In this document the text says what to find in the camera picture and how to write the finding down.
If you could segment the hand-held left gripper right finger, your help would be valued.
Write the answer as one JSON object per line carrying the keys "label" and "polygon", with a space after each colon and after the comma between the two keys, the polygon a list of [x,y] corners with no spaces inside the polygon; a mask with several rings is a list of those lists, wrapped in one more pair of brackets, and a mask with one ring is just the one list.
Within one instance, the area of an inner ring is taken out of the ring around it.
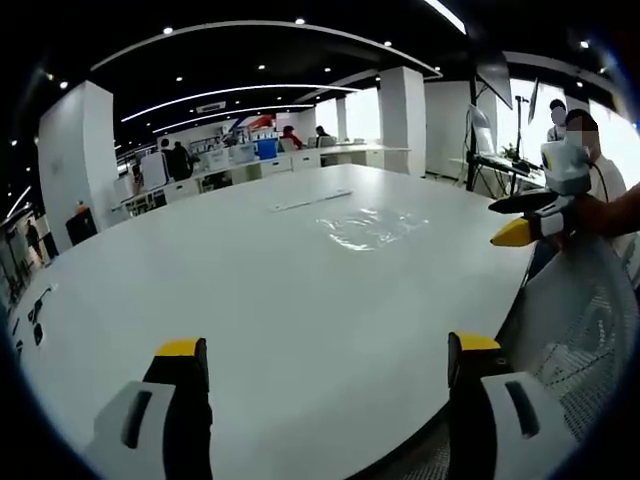
{"label": "hand-held left gripper right finger", "polygon": [[450,479],[547,479],[576,448],[564,410],[500,344],[448,336]]}

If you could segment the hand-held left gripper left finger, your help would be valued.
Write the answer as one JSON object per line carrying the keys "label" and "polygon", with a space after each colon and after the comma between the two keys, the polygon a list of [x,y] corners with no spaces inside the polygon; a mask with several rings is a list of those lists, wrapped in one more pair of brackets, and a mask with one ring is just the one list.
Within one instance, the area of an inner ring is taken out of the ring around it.
{"label": "hand-held left gripper left finger", "polygon": [[211,479],[207,343],[173,340],[98,413],[85,450],[103,479]]}

